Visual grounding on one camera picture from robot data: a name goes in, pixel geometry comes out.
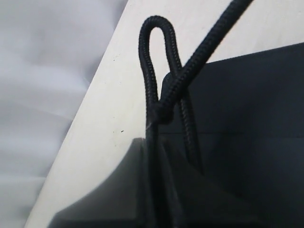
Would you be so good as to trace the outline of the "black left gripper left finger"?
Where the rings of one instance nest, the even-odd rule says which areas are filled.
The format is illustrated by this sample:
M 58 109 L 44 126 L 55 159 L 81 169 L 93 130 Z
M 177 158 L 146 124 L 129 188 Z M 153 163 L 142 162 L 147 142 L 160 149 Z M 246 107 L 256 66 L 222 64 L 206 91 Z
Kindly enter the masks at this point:
M 56 213 L 51 227 L 152 227 L 145 140 L 133 139 L 126 155 L 108 178 L 92 192 Z

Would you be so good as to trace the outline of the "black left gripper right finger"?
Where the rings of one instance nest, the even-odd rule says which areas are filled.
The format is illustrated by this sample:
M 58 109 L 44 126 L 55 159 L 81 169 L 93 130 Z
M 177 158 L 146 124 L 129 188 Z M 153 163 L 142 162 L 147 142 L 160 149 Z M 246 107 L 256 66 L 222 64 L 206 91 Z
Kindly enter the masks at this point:
M 169 143 L 161 143 L 161 169 L 173 228 L 262 228 L 247 202 L 203 177 Z

